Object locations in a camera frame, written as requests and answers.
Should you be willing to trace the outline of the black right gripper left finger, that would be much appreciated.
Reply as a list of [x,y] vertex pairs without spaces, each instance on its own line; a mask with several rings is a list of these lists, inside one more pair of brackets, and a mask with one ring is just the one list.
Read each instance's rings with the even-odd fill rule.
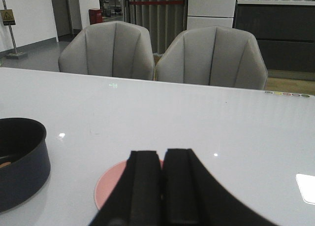
[[161,166],[156,151],[132,151],[91,226],[159,226]]

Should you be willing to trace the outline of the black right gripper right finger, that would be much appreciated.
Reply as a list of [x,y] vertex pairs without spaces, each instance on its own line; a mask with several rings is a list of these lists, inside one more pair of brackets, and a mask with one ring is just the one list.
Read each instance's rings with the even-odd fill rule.
[[162,174],[164,226],[271,226],[206,169],[192,149],[168,149]]

